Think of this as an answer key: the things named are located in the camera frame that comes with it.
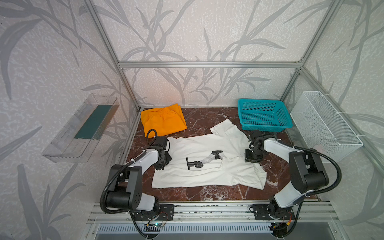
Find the orange drawstring shorts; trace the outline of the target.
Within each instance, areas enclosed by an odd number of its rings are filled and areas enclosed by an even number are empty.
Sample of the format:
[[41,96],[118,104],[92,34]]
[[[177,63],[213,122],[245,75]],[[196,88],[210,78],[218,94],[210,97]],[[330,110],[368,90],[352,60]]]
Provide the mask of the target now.
[[157,132],[158,137],[181,132],[188,128],[181,106],[178,104],[145,110],[141,113],[141,122],[145,135],[153,129]]

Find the white garment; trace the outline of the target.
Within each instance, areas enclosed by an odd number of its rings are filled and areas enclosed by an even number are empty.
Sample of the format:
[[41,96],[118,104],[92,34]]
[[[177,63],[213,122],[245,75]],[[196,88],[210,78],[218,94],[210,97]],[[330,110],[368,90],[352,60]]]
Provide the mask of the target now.
[[260,164],[245,161],[249,140],[229,119],[212,127],[208,135],[169,141],[172,160],[154,173],[154,189],[237,184],[259,190],[265,187],[267,173]]

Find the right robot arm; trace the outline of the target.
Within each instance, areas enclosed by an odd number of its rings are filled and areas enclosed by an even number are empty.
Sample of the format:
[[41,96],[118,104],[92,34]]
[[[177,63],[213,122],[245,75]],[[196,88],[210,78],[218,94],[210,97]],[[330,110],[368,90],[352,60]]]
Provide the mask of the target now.
[[286,211],[300,204],[308,194],[329,184],[321,157],[315,150],[300,150],[278,140],[275,133],[251,131],[245,161],[260,163],[267,154],[274,154],[289,163],[290,182],[270,200],[270,214]]

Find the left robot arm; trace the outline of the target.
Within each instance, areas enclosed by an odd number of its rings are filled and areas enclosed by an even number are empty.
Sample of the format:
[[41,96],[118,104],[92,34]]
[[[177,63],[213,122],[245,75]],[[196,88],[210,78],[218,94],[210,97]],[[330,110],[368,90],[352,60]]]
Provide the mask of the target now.
[[154,142],[136,158],[124,165],[111,167],[100,198],[100,207],[104,213],[159,214],[159,200],[142,191],[143,174],[150,167],[159,171],[169,164],[172,157],[168,153],[168,145],[166,137],[155,137]]

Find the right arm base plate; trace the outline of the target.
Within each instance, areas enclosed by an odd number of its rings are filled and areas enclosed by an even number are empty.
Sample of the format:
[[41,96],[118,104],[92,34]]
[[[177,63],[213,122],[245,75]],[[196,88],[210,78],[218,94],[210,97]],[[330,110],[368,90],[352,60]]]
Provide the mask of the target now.
[[249,207],[249,211],[254,214],[255,220],[289,221],[296,219],[292,207],[280,208],[273,203],[253,204]]

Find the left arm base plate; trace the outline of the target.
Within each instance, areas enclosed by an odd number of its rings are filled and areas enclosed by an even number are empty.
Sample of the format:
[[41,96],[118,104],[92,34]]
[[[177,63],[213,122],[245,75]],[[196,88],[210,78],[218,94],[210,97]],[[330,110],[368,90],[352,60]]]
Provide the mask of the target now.
[[160,204],[159,207],[159,210],[155,212],[141,211],[140,213],[134,213],[134,219],[136,221],[172,221],[175,213],[175,205]]

